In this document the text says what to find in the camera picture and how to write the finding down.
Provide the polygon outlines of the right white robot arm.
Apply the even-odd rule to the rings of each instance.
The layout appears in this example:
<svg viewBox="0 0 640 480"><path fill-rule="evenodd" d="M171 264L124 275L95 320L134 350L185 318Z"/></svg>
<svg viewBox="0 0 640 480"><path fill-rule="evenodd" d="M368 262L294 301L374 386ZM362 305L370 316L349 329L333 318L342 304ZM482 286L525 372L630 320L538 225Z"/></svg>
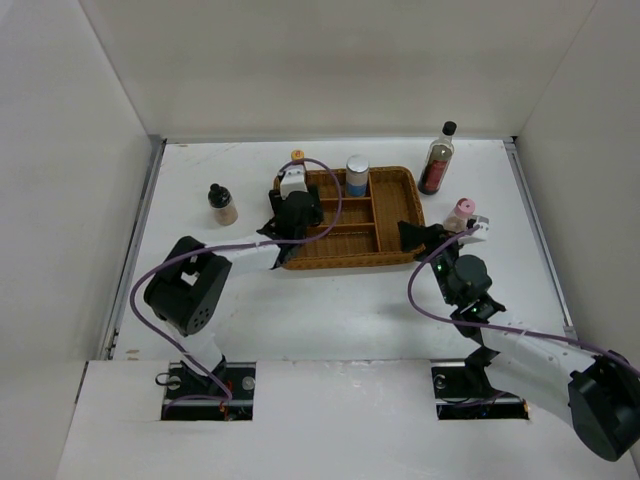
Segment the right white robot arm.
<svg viewBox="0 0 640 480"><path fill-rule="evenodd" d="M491 391L531 401L569 425L598 457L615 462L639 440L639 371L621 354L517 323L489 290L485 262L462 254L480 241L485 223L453 234L440 224L401 221L401 248L418 267L430 267L443 300L454 306L445 323L477 349L465 360L464 384L473 394Z"/></svg>

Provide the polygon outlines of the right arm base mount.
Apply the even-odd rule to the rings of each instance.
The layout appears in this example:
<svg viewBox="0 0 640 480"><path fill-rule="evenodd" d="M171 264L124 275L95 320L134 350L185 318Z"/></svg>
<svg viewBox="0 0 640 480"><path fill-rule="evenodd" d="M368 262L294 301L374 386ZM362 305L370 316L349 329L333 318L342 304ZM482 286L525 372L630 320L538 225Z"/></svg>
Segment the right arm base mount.
<svg viewBox="0 0 640 480"><path fill-rule="evenodd" d="M525 400L490 385L484 368L496 356L496 352L480 347L464 360L443 360L431 364L439 420L529 419Z"/></svg>

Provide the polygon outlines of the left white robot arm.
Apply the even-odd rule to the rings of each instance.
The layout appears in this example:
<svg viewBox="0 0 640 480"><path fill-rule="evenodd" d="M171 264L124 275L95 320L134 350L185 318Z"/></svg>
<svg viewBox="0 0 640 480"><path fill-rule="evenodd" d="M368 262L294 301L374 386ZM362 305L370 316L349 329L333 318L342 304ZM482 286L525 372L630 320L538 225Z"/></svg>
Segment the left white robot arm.
<svg viewBox="0 0 640 480"><path fill-rule="evenodd" d="M175 346L191 372L190 386L206 399L224 387L224 355L210 321L227 281L283 267L313 240L308 230L324 220L318 189L269 192L273 217L255 234L217 246L180 238L165 261L143 276L144 303L166 325L154 331Z"/></svg>

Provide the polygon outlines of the yellow cap sauce bottle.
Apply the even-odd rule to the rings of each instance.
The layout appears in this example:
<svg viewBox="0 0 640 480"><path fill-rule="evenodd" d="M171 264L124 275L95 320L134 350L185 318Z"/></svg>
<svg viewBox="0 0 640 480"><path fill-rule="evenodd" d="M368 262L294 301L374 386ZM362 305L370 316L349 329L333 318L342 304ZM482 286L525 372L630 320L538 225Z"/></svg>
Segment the yellow cap sauce bottle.
<svg viewBox="0 0 640 480"><path fill-rule="evenodd" d="M291 158L291 161L294 163L303 162L305 158L305 153L300 149L296 149L291 152L290 158Z"/></svg>

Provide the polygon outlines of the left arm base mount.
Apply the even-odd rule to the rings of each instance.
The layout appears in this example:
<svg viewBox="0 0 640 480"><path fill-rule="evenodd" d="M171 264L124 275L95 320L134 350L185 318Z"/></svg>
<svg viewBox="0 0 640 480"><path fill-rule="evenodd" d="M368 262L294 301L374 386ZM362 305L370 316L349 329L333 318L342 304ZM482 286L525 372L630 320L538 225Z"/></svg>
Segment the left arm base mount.
<svg viewBox="0 0 640 480"><path fill-rule="evenodd" d="M162 421L251 421L256 391L255 363L223 360L213 374L231 392L231 401L211 378L191 370L183 361L172 362L155 377L163 389Z"/></svg>

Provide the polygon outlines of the black cap pepper shaker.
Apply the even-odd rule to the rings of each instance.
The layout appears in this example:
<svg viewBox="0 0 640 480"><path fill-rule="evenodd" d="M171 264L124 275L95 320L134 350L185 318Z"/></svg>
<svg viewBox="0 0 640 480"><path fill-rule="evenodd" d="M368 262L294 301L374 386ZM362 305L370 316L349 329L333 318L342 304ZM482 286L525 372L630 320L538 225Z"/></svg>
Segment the black cap pepper shaker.
<svg viewBox="0 0 640 480"><path fill-rule="evenodd" d="M226 187L218 183L212 184L207 198L219 225L229 226L237 221L238 212L233 197Z"/></svg>

